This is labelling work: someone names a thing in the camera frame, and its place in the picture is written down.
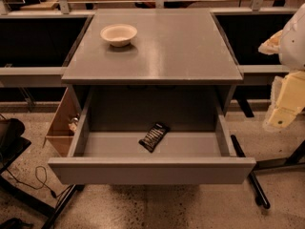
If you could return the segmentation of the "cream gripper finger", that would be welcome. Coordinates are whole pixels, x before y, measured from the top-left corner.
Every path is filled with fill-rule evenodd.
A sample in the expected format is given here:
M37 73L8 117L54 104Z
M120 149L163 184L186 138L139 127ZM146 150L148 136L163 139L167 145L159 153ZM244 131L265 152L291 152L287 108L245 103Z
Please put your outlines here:
M305 72L276 76L272 84L271 105L265 115L263 128L279 132L287 128L305 108Z

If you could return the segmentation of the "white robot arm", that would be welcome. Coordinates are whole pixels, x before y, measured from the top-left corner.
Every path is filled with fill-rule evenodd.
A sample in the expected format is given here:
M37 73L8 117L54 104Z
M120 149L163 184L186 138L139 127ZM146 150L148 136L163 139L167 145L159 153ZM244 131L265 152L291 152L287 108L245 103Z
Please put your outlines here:
M281 31L262 43L258 51L277 54L280 63L290 70L284 77L274 78L271 105L263 122L266 131L279 132L305 108L305 4Z

